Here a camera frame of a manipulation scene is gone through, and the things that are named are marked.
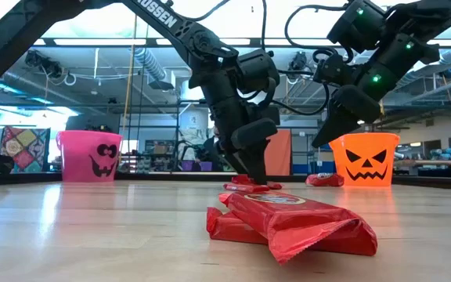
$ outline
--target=orange pumpkin bucket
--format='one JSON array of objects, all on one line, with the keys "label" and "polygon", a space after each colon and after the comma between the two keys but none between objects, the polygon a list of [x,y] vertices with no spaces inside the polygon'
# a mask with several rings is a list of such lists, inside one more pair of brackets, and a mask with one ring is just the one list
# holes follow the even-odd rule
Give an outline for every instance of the orange pumpkin bucket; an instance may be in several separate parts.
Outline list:
[{"label": "orange pumpkin bucket", "polygon": [[390,186],[398,144],[396,134],[356,133],[330,142],[330,147],[345,186]]}]

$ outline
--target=red candy wrapper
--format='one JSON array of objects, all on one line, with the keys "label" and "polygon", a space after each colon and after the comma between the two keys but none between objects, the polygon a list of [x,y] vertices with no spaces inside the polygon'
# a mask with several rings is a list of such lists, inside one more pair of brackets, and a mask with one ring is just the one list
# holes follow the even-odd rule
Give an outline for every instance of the red candy wrapper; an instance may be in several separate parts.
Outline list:
[{"label": "red candy wrapper", "polygon": [[[232,179],[231,182],[234,183],[234,184],[257,185],[257,184],[255,184],[255,181],[253,179],[248,177],[248,175],[233,176],[233,179]],[[272,182],[272,181],[268,181],[267,182],[267,186],[271,190],[280,190],[280,189],[283,188],[283,185],[281,185],[280,183],[275,183],[275,182]]]},{"label": "red candy wrapper", "polygon": [[[268,239],[269,250],[280,264],[309,247],[355,255],[377,252],[375,232],[344,208],[272,191],[237,192],[219,199],[245,225]],[[244,230],[238,224],[236,221],[234,231],[222,232],[220,239],[238,241]]]},{"label": "red candy wrapper", "polygon": [[238,219],[232,212],[223,215],[217,208],[207,210],[207,231],[211,239],[267,244],[265,237]]},{"label": "red candy wrapper", "polygon": [[234,184],[234,183],[224,184],[224,189],[229,191],[242,191],[242,192],[262,192],[270,190],[267,185]]},{"label": "red candy wrapper", "polygon": [[308,176],[305,185],[340,187],[344,185],[344,177],[332,173],[319,173]]}]

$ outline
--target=colorful quilt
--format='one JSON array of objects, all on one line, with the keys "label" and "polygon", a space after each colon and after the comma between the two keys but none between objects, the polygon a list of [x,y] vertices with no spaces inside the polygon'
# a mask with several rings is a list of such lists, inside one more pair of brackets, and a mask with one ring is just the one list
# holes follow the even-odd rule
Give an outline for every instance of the colorful quilt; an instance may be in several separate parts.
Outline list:
[{"label": "colorful quilt", "polygon": [[48,159],[50,129],[14,128],[3,130],[1,152],[15,161],[14,173],[43,172]]}]

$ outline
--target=window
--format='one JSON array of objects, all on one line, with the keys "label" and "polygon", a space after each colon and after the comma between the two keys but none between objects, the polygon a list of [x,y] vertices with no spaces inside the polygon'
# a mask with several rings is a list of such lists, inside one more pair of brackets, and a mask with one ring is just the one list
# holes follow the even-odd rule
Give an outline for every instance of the window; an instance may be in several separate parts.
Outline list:
[{"label": "window", "polygon": [[121,143],[121,153],[126,154],[131,152],[132,150],[139,150],[139,141],[138,140],[123,140]]}]

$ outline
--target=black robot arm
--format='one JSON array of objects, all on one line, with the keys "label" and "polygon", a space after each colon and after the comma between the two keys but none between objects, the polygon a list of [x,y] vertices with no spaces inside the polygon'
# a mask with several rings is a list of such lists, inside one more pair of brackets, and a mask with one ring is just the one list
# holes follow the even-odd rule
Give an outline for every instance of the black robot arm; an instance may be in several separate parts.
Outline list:
[{"label": "black robot arm", "polygon": [[368,62],[349,66],[333,54],[320,60],[314,81],[341,87],[328,106],[328,118],[314,138],[314,147],[373,123],[380,101],[415,63],[439,60],[439,45],[428,42],[451,27],[451,0],[399,4],[387,12],[370,0],[352,0],[328,34],[332,42],[356,52],[375,50]]},{"label": "black robot arm", "polygon": [[189,86],[200,86],[220,134],[222,152],[238,172],[265,184],[264,151],[276,125],[262,117],[269,103],[258,107],[240,98],[265,91],[272,98],[280,76],[272,53],[259,49],[243,56],[199,23],[180,16],[159,0],[20,0],[0,19],[0,77],[55,22],[86,9],[114,2],[125,4],[167,38],[193,71]]}]

